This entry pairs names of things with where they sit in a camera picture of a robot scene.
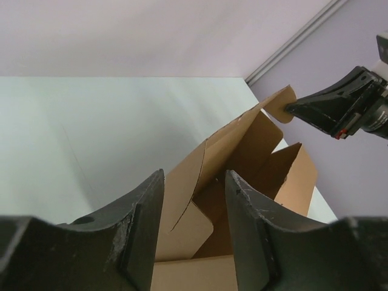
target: robot end effector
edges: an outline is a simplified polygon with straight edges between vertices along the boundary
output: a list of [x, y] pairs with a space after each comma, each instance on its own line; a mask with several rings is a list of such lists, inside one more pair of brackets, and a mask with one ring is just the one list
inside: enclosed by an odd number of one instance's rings
[[288, 104], [285, 111], [344, 139], [358, 129], [388, 139], [388, 31], [377, 36], [380, 61], [355, 67], [336, 84]]

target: brown cardboard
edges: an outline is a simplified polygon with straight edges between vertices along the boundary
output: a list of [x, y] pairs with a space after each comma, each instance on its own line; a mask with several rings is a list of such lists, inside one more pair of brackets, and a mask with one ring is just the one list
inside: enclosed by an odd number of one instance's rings
[[[289, 95], [290, 90], [286, 87], [254, 106], [254, 108], [246, 111], [202, 142], [166, 176], [158, 246], [155, 256], [157, 262], [168, 261], [173, 257], [174, 259], [191, 258], [211, 235], [212, 232], [210, 230], [212, 230], [213, 224], [210, 220], [205, 222], [206, 218], [203, 217], [202, 213], [197, 212], [197, 218], [193, 217], [191, 220], [182, 220], [182, 216], [194, 193], [200, 192], [209, 183], [225, 166], [227, 160], [235, 152], [234, 150], [237, 147], [241, 147], [242, 143], [248, 145], [249, 148], [247, 155], [244, 153], [245, 161], [250, 161], [253, 156], [249, 155], [249, 153], [255, 152], [258, 154], [255, 157], [256, 160], [260, 160], [260, 163], [264, 162], [266, 156], [280, 142], [283, 134], [260, 110], [274, 100], [283, 98], [290, 100]], [[266, 136], [266, 139], [253, 138], [254, 143], [252, 145], [249, 145], [249, 141], [241, 142], [242, 139], [247, 139], [246, 136], [252, 135]], [[241, 169], [246, 169], [243, 162], [235, 164], [241, 166]], [[190, 221], [199, 220], [203, 222], [203, 227], [195, 227], [198, 226], [197, 222], [193, 222], [196, 224], [195, 226], [191, 225]], [[181, 232], [178, 233], [175, 230], [177, 224], [180, 224], [179, 229], [181, 231], [192, 230], [190, 235], [182, 236]], [[181, 246], [185, 246], [184, 249], [177, 248], [174, 250], [171, 245], [174, 245], [176, 242], [179, 242]]]
[[233, 256], [158, 263], [153, 269], [151, 290], [237, 291], [234, 273]]
[[234, 170], [276, 202], [306, 215], [316, 169], [301, 144], [273, 153], [289, 116], [278, 107], [296, 100], [288, 86], [199, 145], [166, 177], [152, 291], [235, 291], [224, 173]]

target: white wall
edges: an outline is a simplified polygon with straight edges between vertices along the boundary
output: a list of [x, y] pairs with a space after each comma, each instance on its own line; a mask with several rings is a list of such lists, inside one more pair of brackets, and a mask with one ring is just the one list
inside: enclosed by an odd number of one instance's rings
[[248, 77], [330, 0], [5, 0], [1, 76]]
[[36, 91], [0, 78], [0, 213], [71, 222], [92, 211], [88, 185], [56, 138]]
[[0, 78], [0, 213], [71, 222], [256, 103], [240, 78]]
[[[259, 100], [287, 84], [299, 97], [339, 81], [356, 65], [379, 59], [376, 35], [388, 29], [388, 1], [351, 0], [277, 63], [253, 87]], [[388, 215], [387, 141], [362, 130], [337, 141], [294, 119], [280, 125], [289, 143], [301, 141], [317, 169], [317, 186], [337, 216]]]

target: wall trim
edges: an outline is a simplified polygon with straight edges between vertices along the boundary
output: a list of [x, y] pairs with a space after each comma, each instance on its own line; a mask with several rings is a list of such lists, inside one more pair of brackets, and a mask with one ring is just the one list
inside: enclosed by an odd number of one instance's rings
[[267, 73], [274, 65], [290, 53], [295, 47], [303, 42], [322, 23], [328, 20], [348, 0], [331, 0], [321, 11], [318, 12], [305, 26], [297, 31], [284, 45], [282, 45], [270, 58], [257, 68], [247, 79], [249, 87]]

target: box flap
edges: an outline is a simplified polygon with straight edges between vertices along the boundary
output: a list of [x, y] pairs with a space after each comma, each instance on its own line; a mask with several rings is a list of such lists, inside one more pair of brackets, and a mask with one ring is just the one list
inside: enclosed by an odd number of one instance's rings
[[156, 263], [151, 291], [238, 291], [233, 256]]
[[277, 121], [281, 123], [288, 123], [292, 120], [293, 116], [290, 113], [284, 111], [287, 104], [296, 101], [296, 95], [291, 86], [287, 86], [280, 91], [276, 92], [275, 97], [267, 100], [267, 104], [264, 105], [264, 110], [273, 116]]
[[191, 259], [212, 233], [213, 224], [190, 202], [185, 215], [171, 232], [159, 230], [155, 261]]
[[187, 208], [201, 173], [206, 142], [202, 142], [167, 176], [160, 230], [169, 233]]
[[283, 138], [283, 132], [260, 112], [230, 156], [227, 170], [250, 181]]
[[173, 230], [189, 204], [194, 191], [201, 190], [225, 165], [229, 155], [237, 147], [259, 111], [266, 107], [269, 112], [275, 114], [276, 110], [272, 110], [275, 106], [270, 104], [283, 104], [283, 99], [289, 102], [292, 92], [289, 86], [276, 92], [216, 131], [166, 176], [160, 222], [160, 228], [164, 232], [168, 233]]
[[245, 180], [260, 193], [275, 199], [287, 179], [300, 147], [301, 144], [295, 144], [272, 153], [255, 175]]
[[297, 156], [275, 201], [300, 215], [307, 216], [318, 171], [303, 145], [293, 145], [297, 146], [299, 146]]

